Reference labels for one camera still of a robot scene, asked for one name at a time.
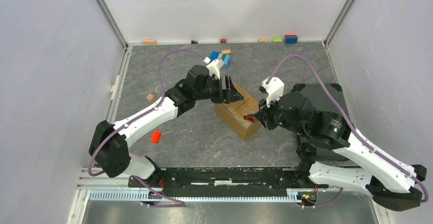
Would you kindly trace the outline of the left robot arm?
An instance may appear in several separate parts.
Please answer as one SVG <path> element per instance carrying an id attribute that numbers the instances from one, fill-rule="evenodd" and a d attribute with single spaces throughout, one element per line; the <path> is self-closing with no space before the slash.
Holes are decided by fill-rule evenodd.
<path id="1" fill-rule="evenodd" d="M 147 157 L 134 156 L 129 152 L 138 139 L 189 111 L 197 101 L 230 104 L 243 99 L 230 75 L 225 75 L 222 82 L 218 70 L 195 65 L 186 78 L 165 91 L 152 105 L 115 123 L 107 120 L 99 122 L 89 147 L 89 165 L 97 163 L 102 173 L 110 178 L 127 173 L 139 177 L 148 187 L 154 187 L 160 182 L 160 172 L 155 170 L 155 164 Z"/>

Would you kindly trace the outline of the brown cardboard express box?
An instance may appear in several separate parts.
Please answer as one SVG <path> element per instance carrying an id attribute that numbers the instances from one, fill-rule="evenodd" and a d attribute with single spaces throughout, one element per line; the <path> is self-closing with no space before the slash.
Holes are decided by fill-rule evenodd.
<path id="1" fill-rule="evenodd" d="M 244 116 L 258 111 L 258 101 L 237 83 L 233 85 L 244 100 L 230 104 L 215 104 L 215 113 L 242 141 L 246 141 L 261 128 L 260 123 L 252 123 L 244 119 Z"/>

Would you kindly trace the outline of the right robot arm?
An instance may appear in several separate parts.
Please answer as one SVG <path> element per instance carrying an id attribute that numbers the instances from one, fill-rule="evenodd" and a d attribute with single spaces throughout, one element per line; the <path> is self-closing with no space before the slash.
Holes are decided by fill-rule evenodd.
<path id="1" fill-rule="evenodd" d="M 356 168 L 340 168 L 305 157 L 295 171 L 301 187 L 335 186 L 360 192 L 382 207 L 405 211 L 428 201 L 423 181 L 427 169 L 404 164 L 391 157 L 364 137 L 353 124 L 334 112 L 318 111 L 311 101 L 298 92 L 287 93 L 276 101 L 259 103 L 246 120 L 260 123 L 266 129 L 277 127 L 303 137 L 312 145 L 341 155 Z"/>

